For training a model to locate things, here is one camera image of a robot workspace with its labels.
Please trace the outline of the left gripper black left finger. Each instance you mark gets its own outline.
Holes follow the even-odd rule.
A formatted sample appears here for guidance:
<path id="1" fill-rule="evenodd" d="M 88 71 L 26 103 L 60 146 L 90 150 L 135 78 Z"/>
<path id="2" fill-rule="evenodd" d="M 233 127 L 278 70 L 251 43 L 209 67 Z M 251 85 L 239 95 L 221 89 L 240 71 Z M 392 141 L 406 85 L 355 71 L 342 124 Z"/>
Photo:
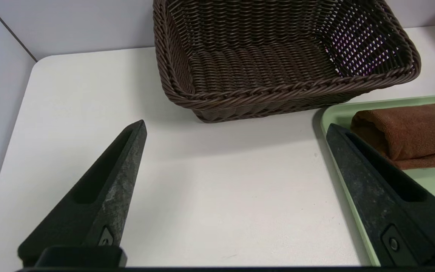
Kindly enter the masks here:
<path id="1" fill-rule="evenodd" d="M 147 139 L 145 122 L 125 127 L 19 245 L 24 266 L 124 266 L 120 247 Z"/>

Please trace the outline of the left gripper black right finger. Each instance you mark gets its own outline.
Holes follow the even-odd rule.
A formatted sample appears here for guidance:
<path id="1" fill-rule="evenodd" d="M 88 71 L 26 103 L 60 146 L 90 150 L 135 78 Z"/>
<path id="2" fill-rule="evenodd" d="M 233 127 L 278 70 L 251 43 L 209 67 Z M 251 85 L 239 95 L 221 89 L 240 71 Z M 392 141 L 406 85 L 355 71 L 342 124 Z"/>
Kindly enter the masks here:
<path id="1" fill-rule="evenodd" d="M 326 141 L 371 262 L 435 266 L 435 196 L 348 129 Z"/>

